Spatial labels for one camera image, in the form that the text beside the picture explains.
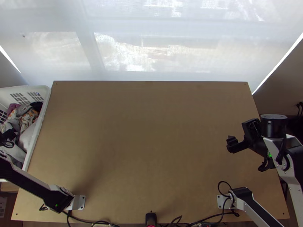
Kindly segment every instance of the fabric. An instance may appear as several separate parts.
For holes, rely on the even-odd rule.
[[[11,112],[16,109],[17,107],[19,107],[20,104],[17,104],[17,103],[11,103],[7,109],[7,115],[10,115]]]
[[[34,102],[30,104],[35,111],[40,112],[42,109],[43,102]]]
[[[20,122],[20,134],[24,133],[24,131],[36,121],[39,117],[39,112],[34,110],[34,108],[29,109],[29,111],[24,114],[21,118]]]
[[[7,120],[1,125],[0,133],[2,135],[8,134],[12,131],[16,134],[15,139],[10,140],[15,143],[13,148],[6,148],[0,146],[0,150],[9,154],[14,165],[17,165],[22,168],[22,163],[25,160],[26,150],[22,150],[17,145],[19,144],[20,136],[28,129],[38,118],[39,112],[41,110],[41,103],[35,103],[31,105],[10,105],[10,113]],[[23,138],[26,142],[26,147],[29,146],[32,136],[29,133]]]
[[[32,137],[34,136],[34,130],[36,127],[36,123],[37,123],[37,121],[35,121],[31,126],[29,126],[27,128],[27,130],[25,130],[25,132],[23,132],[19,137],[18,147],[20,147],[25,152],[27,152],[28,149],[30,148],[30,143],[31,143]]]
[[[13,146],[13,148],[6,148],[2,146],[0,147],[0,150],[3,151],[4,153],[9,154],[19,162],[23,163],[25,160],[26,153],[21,148],[19,148],[16,144]]]
[[[6,132],[9,129],[15,129],[17,134],[20,135],[20,119],[27,113],[32,107],[30,105],[22,105],[14,109],[10,115],[8,115],[7,120],[1,125],[1,133]]]

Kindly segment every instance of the black cable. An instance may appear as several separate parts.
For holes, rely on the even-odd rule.
[[[39,211],[46,211],[48,210],[47,207],[44,207],[44,204],[42,204],[42,206],[39,208]]]
[[[71,227],[70,224],[69,224],[69,214],[70,214],[70,210],[69,210],[69,212],[67,214],[66,222],[67,222],[68,227]]]
[[[299,105],[301,106],[301,114],[300,114],[300,116],[302,116],[302,112],[303,112],[303,102],[299,102]]]
[[[0,142],[0,146],[4,146],[5,148],[13,148],[14,147],[14,142],[8,141],[8,140],[2,140]]]
[[[171,227],[172,224],[177,225],[177,224],[181,221],[181,219],[182,219],[182,215],[181,215],[181,216],[178,216],[178,217],[176,217],[176,218],[174,218],[174,219],[171,221],[171,223],[168,225],[168,227]]]
[[[220,191],[220,185],[221,185],[222,183],[227,184],[227,185],[230,187],[230,190],[232,190],[232,187],[231,187],[230,184],[227,183],[226,181],[223,181],[223,180],[222,180],[222,181],[220,181],[220,182],[218,183],[218,191],[219,191],[219,193],[220,193],[222,196],[226,197],[226,199],[225,199],[225,201],[224,201],[224,203],[223,203],[222,213],[216,214],[216,215],[212,215],[212,216],[209,216],[209,217],[207,217],[207,218],[201,219],[201,220],[199,220],[199,221],[190,223],[190,224],[187,225],[187,227],[191,227],[191,226],[193,226],[193,225],[195,225],[195,224],[199,224],[199,223],[205,223],[205,224],[216,225],[216,224],[219,224],[219,223],[222,221],[224,215],[231,215],[231,214],[233,214],[233,215],[236,216],[236,217],[239,217],[239,216],[240,216],[240,214],[238,214],[238,213],[235,212],[234,210],[231,210],[231,212],[228,212],[228,213],[224,213],[224,207],[225,207],[226,201],[227,201],[228,199],[233,199],[233,203],[234,203],[234,196],[232,196],[232,198],[231,198],[230,196],[227,196],[227,195],[223,194],[223,193]],[[211,218],[214,218],[214,217],[217,217],[217,216],[221,216],[221,218],[220,218],[219,221],[217,221],[217,222],[205,222],[206,220],[211,219]]]
[[[283,137],[283,141],[282,141],[281,147],[279,149],[279,153],[276,157],[276,161],[279,165],[282,165],[282,160],[283,160],[283,157],[284,157],[284,154],[285,154],[285,149],[286,149],[286,134]]]
[[[74,216],[71,215],[71,213],[72,213],[71,210],[69,210],[68,213],[66,213],[65,211],[62,211],[62,213],[64,213],[64,214],[67,215],[67,219],[70,217],[70,218],[72,218],[72,219],[75,219],[75,220],[80,221],[80,222],[83,222],[83,223],[88,223],[88,224],[93,224],[93,225],[95,225],[95,224],[104,224],[104,225],[113,225],[113,226],[119,227],[118,225],[116,225],[116,224],[111,224],[111,223],[109,223],[108,221],[100,220],[100,221],[95,221],[95,222],[93,222],[93,221],[86,221],[86,220],[79,219],[79,218],[74,217]]]
[[[298,113],[297,113],[297,117],[299,116],[299,113],[300,113],[300,105],[297,104],[296,107],[298,107]]]
[[[230,187],[230,190],[231,190],[230,184],[227,183],[226,181],[223,181],[223,180],[222,180],[222,181],[220,181],[220,182],[218,183],[218,191],[219,191],[219,193],[220,193],[222,196],[224,196],[224,197],[229,197],[229,198],[230,198],[230,196],[227,196],[227,195],[223,194],[223,193],[220,191],[220,185],[221,185],[222,183],[227,184],[227,185]]]

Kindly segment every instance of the wooden tabletop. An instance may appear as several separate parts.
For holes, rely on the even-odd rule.
[[[222,211],[221,180],[288,218],[276,170],[259,172],[263,158],[251,150],[226,149],[227,136],[242,140],[241,123],[257,117],[245,82],[55,81],[28,172],[86,195],[73,211],[86,220],[144,223],[152,210],[159,223],[194,222]],[[20,190],[12,219],[66,222],[42,203]],[[240,214],[223,221],[249,220]]]

